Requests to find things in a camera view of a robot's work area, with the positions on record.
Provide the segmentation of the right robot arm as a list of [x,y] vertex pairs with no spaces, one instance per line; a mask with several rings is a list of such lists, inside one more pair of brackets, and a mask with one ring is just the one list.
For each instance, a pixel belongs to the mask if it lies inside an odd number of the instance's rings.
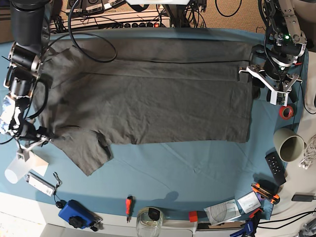
[[[48,84],[41,79],[45,53],[50,40],[51,0],[10,1],[14,43],[8,55],[9,67],[3,86],[9,90],[2,102],[0,132],[16,142],[25,141],[32,148],[49,142],[45,127],[34,122],[46,107]],[[37,85],[44,86],[42,106],[33,115],[29,109]]]

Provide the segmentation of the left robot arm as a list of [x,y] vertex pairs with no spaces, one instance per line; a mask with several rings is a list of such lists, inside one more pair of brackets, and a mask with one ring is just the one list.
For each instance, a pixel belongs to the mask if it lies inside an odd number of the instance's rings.
[[291,0],[259,0],[258,9],[266,26],[264,42],[252,54],[265,60],[263,70],[282,83],[289,68],[305,53],[307,39],[301,30]]

